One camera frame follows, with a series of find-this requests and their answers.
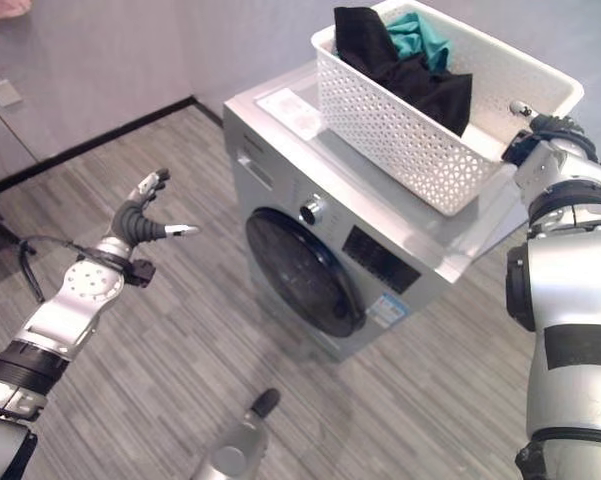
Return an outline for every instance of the wall outlet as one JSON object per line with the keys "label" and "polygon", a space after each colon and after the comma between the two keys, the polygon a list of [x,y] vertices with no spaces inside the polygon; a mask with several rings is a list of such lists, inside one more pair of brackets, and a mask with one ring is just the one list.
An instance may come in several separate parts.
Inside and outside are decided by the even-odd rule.
{"label": "wall outlet", "polygon": [[9,80],[0,80],[0,106],[8,107],[22,101],[22,97]]}

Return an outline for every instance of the teal clothing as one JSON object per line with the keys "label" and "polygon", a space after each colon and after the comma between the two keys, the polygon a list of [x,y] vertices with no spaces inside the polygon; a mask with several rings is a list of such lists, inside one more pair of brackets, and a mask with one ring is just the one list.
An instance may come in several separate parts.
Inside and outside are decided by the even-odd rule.
{"label": "teal clothing", "polygon": [[446,70],[449,40],[439,36],[417,13],[407,13],[390,23],[387,25],[387,32],[400,60],[424,52],[431,73]]}

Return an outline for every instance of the clothing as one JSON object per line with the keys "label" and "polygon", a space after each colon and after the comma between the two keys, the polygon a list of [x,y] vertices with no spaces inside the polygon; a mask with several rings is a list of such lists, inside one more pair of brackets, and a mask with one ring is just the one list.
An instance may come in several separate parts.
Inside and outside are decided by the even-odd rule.
{"label": "clothing", "polygon": [[387,32],[400,60],[424,52],[431,72],[446,70],[451,46],[449,40],[438,35],[417,13],[406,13],[390,23],[387,25]]}
{"label": "clothing", "polygon": [[424,53],[400,59],[382,20],[366,7],[334,10],[340,58],[446,128],[469,123],[472,75],[432,73]]}

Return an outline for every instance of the pink object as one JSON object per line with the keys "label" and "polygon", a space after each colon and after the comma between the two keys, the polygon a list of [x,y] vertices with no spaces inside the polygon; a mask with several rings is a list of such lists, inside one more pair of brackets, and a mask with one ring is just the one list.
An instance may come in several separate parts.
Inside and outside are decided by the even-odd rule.
{"label": "pink object", "polygon": [[0,20],[19,17],[31,10],[31,0],[0,0]]}

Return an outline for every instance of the washing machine door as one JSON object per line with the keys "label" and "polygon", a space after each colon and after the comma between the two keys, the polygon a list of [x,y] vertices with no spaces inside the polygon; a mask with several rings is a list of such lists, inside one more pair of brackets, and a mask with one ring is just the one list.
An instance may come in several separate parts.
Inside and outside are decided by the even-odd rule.
{"label": "washing machine door", "polygon": [[254,211],[246,230],[265,277],[305,321],[333,337],[362,327],[364,311],[353,283],[315,235],[272,208]]}

